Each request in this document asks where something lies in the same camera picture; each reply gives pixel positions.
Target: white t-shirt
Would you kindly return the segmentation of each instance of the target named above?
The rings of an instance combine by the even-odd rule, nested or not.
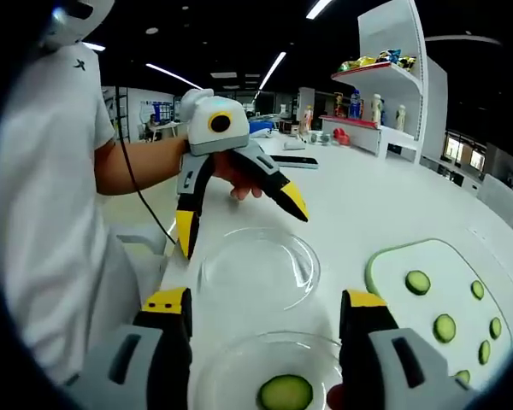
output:
[[[30,64],[0,124],[0,285],[56,381],[139,308],[135,274],[97,205],[94,151],[113,136],[97,55],[83,44]]]

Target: white helmet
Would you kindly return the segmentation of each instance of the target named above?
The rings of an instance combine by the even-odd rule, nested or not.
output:
[[[115,0],[63,0],[53,10],[50,27],[44,35],[46,47],[56,50],[87,37],[108,15]]]

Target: glass bowl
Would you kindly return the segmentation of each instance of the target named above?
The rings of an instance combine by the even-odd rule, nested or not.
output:
[[[319,283],[321,267],[301,238],[275,228],[224,236],[203,260],[198,290],[214,302],[260,312],[294,308]]]
[[[195,410],[262,410],[259,389],[269,379],[292,374],[312,386],[309,410],[327,407],[327,392],[342,383],[340,345],[309,333],[271,332],[225,348],[201,371]]]

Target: hand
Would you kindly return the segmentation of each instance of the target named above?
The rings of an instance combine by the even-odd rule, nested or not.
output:
[[[253,192],[255,198],[262,196],[262,190],[258,188],[249,178],[240,171],[232,167],[228,159],[227,152],[215,152],[213,154],[215,160],[215,176],[228,181],[233,185],[230,195],[243,201],[249,192]]]
[[[327,404],[333,410],[344,408],[344,386],[342,384],[337,384],[328,391]]]

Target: white tray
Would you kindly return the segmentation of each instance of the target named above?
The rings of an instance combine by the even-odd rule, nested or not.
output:
[[[405,286],[409,271],[427,274],[431,288],[425,296],[416,296]],[[479,301],[471,292],[471,283],[480,280],[485,295]],[[511,347],[510,329],[486,284],[448,243],[428,239],[375,254],[365,272],[369,292],[384,299],[399,327],[414,329],[447,360],[450,375],[469,370],[470,385],[482,390],[504,364]],[[440,343],[433,335],[433,322],[449,314],[456,323],[456,336]],[[502,322],[500,337],[493,340],[489,325],[492,318]],[[491,345],[488,363],[479,363],[479,347],[485,340]]]

